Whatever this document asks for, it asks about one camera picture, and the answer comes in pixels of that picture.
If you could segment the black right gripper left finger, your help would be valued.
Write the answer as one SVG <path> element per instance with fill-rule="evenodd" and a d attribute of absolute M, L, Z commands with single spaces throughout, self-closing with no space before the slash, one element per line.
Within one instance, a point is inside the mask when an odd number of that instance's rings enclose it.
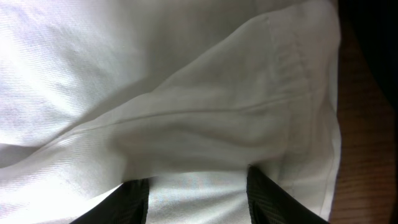
<path fill-rule="evenodd" d="M 145 224 L 148 201 L 149 179 L 131 180 L 71 224 Z"/>

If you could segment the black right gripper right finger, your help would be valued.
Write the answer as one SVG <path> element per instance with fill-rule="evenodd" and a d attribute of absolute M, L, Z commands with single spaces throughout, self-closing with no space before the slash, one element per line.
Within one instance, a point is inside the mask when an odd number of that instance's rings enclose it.
<path fill-rule="evenodd" d="M 252 224 L 328 224 L 257 167 L 248 169 L 246 193 Z"/>

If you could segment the white t-shirt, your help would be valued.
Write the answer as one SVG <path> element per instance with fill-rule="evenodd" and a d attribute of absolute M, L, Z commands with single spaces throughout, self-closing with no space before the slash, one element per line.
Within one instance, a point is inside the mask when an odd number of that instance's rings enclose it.
<path fill-rule="evenodd" d="M 146 223 L 250 223 L 257 166 L 330 217 L 336 1 L 2 1 L 1 222 L 143 179 Z"/>

